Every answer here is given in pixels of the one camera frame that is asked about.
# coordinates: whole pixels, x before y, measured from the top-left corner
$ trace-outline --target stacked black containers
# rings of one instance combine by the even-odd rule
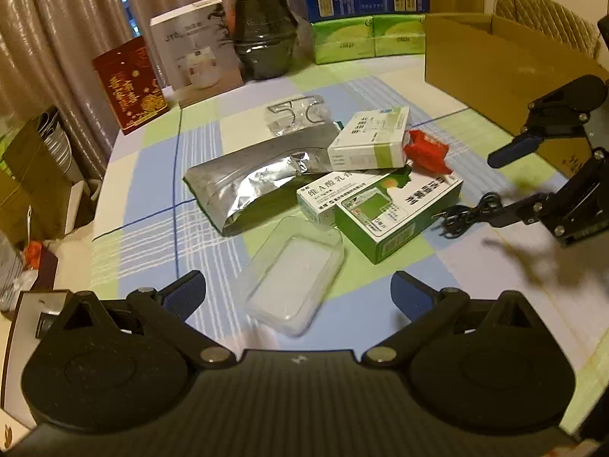
[[[286,0],[235,0],[234,47],[249,76],[269,79],[287,72],[297,22]]]

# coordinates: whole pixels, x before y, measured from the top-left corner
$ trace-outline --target black cable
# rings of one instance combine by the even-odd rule
[[[465,205],[454,205],[444,213],[437,215],[443,217],[442,228],[447,239],[457,239],[478,222],[487,221],[486,217],[502,208],[501,196],[496,192],[487,192],[474,208]]]

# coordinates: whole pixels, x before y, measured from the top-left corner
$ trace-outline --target red packet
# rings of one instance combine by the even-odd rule
[[[404,153],[415,163],[436,174],[452,174],[444,158],[450,149],[448,144],[438,141],[420,130],[411,130],[410,144],[404,146]]]

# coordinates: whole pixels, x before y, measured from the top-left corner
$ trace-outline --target checkered tablecloth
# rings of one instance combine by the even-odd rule
[[[223,238],[198,209],[182,181],[187,168],[269,139],[264,106],[300,94],[325,98],[336,120],[357,112],[410,106],[410,124],[450,144],[448,164],[465,180],[462,199],[490,190],[513,198],[557,190],[565,179],[536,155],[501,170],[485,162],[510,136],[424,82],[424,57],[374,58],[310,66],[287,77],[172,109],[117,139],[95,218],[91,289],[103,299],[147,286],[160,289],[190,270],[207,280],[207,299],[188,323],[239,354],[244,348],[329,350],[360,356],[407,319],[390,298],[389,282],[403,269],[432,287],[455,286],[471,297],[495,299],[521,291],[561,344],[578,385],[563,423],[573,429],[609,381],[609,276],[596,239],[561,250],[540,225],[495,230],[480,224],[449,241],[431,227],[397,253],[372,265],[345,239],[346,261],[311,328],[300,338],[278,334],[247,317],[230,283],[280,217]],[[295,208],[289,214],[301,215]]]

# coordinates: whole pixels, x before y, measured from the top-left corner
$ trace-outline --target silver foil bag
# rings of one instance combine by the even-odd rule
[[[323,123],[189,168],[200,208],[222,235],[236,235],[296,204],[296,190],[332,171],[328,146],[340,131]]]

